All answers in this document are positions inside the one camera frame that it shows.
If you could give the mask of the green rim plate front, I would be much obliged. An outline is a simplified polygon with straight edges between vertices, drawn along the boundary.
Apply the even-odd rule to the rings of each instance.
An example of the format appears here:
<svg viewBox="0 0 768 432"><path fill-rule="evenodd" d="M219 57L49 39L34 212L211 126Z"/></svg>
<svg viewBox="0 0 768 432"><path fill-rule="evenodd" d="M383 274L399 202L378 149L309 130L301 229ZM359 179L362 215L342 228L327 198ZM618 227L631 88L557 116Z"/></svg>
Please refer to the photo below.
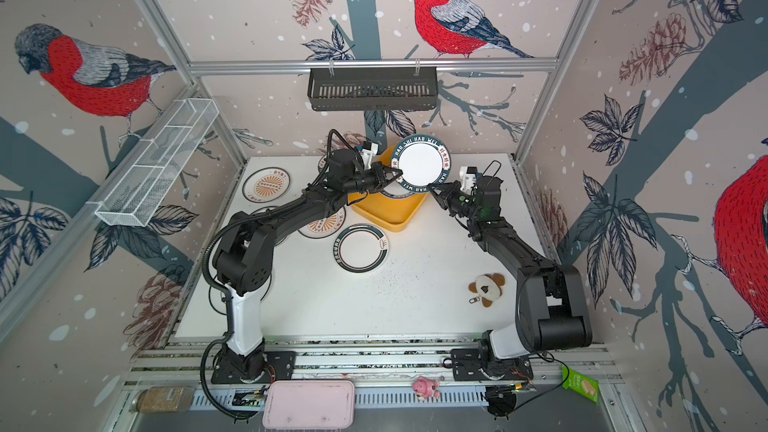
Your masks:
<svg viewBox="0 0 768 432"><path fill-rule="evenodd" d="M447 181L452 159L446 145L429 135L417 134L403 139L394 149L390 166L402 175L399 185L414 194L428 193L430 185Z"/></svg>

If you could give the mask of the green red rim plate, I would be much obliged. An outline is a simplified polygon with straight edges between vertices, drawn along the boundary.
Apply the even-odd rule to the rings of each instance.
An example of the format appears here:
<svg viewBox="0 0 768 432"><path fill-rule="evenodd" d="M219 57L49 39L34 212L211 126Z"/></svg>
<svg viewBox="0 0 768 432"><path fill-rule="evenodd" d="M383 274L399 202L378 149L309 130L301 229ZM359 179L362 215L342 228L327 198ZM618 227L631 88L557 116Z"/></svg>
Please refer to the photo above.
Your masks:
<svg viewBox="0 0 768 432"><path fill-rule="evenodd" d="M420 193L407 190L397 182L385 187L380 194L391 200L407 200L412 197L421 197Z"/></svg>

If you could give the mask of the orange plate under arm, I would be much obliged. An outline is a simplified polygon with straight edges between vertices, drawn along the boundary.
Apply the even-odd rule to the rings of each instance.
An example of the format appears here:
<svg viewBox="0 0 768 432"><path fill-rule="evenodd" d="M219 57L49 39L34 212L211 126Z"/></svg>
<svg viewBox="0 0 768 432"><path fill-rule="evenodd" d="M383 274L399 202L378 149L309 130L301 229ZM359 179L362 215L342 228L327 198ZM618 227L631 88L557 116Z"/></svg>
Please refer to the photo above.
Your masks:
<svg viewBox="0 0 768 432"><path fill-rule="evenodd" d="M275 213L276 209L276 206L264 206L248 214L246 219L250 221L269 221L278 216L278 213Z"/></svg>

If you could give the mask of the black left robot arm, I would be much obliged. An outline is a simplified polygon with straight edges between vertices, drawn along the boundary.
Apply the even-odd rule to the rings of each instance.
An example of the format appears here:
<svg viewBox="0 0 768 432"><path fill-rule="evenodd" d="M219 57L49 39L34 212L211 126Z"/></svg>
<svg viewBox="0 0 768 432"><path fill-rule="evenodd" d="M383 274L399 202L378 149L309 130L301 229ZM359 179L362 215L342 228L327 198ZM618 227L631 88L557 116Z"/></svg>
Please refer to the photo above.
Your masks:
<svg viewBox="0 0 768 432"><path fill-rule="evenodd" d="M380 162L366 163L356 149L330 152L317 177L300 196L261 214L238 212L211 239L202 256L202 275L221 294L226 331L216 341L218 365L254 381L266 369L260 325L264 290L271 283L277 242L348 205L351 194L373 195L403 172Z"/></svg>

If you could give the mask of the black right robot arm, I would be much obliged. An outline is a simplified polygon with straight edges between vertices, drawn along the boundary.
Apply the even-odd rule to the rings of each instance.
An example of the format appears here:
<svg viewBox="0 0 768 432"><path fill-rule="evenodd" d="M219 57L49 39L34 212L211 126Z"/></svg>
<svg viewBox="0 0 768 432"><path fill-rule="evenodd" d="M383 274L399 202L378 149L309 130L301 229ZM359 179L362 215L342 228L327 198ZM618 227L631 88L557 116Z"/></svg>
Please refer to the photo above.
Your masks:
<svg viewBox="0 0 768 432"><path fill-rule="evenodd" d="M441 209L458 218L468 237L494 257L516 282L512 323L487 331L479 345L480 368L498 377L515 359L593 342L584 286L578 270L537 252L502 216L502 180L480 175L466 192L462 183L430 184Z"/></svg>

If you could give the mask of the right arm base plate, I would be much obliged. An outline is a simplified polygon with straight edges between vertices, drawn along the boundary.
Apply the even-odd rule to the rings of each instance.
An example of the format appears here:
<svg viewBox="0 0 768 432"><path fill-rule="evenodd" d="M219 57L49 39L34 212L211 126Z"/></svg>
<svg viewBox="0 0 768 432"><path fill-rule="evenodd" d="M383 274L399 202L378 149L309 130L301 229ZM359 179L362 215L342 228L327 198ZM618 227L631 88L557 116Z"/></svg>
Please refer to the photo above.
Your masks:
<svg viewBox="0 0 768 432"><path fill-rule="evenodd" d="M452 349L442 365L450 369L453 379L459 382L533 380L527 356L498 359L491 352L480 348Z"/></svg>

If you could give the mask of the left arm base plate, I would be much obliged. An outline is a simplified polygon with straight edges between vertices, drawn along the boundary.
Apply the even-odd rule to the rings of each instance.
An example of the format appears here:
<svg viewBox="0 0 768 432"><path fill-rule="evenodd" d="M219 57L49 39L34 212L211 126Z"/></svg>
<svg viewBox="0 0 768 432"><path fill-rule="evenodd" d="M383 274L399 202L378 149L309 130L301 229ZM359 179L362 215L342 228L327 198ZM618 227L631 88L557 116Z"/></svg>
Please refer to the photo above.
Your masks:
<svg viewBox="0 0 768 432"><path fill-rule="evenodd" d="M211 382L213 384L271 384L290 380L295 366L293 351L264 352L254 350L241 356L225 348L216 354Z"/></svg>

